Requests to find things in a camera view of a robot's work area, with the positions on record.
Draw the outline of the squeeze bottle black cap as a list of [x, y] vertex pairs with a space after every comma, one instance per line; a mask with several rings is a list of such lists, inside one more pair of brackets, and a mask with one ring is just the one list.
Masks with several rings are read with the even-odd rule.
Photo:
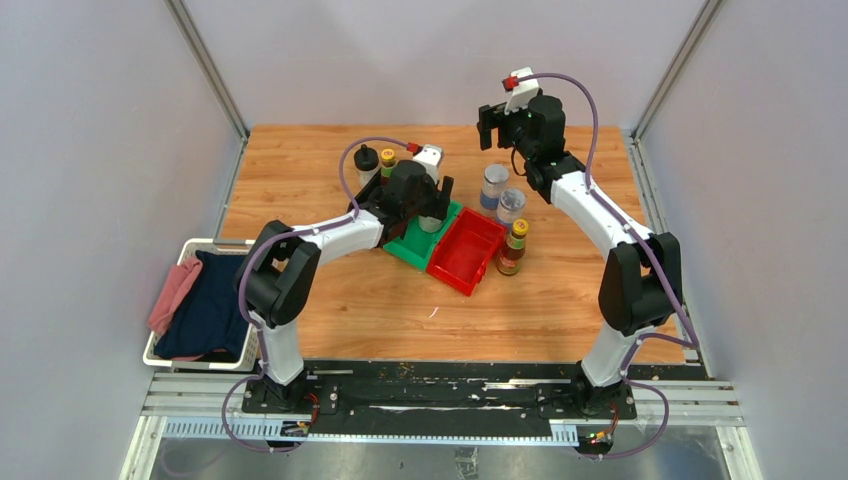
[[356, 148], [353, 160], [358, 175], [359, 186], [363, 188], [377, 174], [380, 168], [378, 153], [367, 144], [361, 144]]
[[418, 225], [423, 232], [433, 234], [442, 228], [443, 220], [435, 217], [419, 216]]

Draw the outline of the green label sauce bottle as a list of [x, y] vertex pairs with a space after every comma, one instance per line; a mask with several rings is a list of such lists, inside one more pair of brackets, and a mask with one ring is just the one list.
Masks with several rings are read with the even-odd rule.
[[396, 152], [392, 148], [385, 148], [379, 154], [380, 160], [380, 183], [386, 185], [397, 165]]

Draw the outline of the red label sauce bottle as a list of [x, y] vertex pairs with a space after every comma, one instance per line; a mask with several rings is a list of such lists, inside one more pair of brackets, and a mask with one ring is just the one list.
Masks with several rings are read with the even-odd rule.
[[529, 222], [526, 219], [519, 218], [512, 223], [497, 257], [497, 269], [502, 275], [512, 276], [520, 271], [528, 233]]

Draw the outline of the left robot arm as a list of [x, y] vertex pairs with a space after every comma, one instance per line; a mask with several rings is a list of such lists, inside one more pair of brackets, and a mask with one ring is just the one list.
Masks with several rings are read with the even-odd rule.
[[306, 372], [296, 321], [320, 266], [349, 254], [381, 248], [405, 236], [418, 218], [445, 221], [455, 180], [435, 179], [427, 167], [403, 160], [387, 181], [372, 177], [336, 218], [292, 227], [265, 225], [235, 277], [238, 308], [257, 332], [260, 372], [268, 400], [283, 413], [306, 400]]

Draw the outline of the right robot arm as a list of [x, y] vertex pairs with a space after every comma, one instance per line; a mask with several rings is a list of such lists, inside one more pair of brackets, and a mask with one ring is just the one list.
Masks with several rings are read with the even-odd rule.
[[598, 303], [604, 324], [579, 362], [566, 400], [596, 417], [626, 392], [624, 375], [642, 337], [672, 316], [682, 297], [680, 244], [633, 220], [587, 178], [588, 166], [565, 142], [561, 101], [536, 94], [525, 105], [483, 105], [477, 129], [482, 149], [508, 149], [524, 161], [532, 190], [564, 212], [605, 260]]

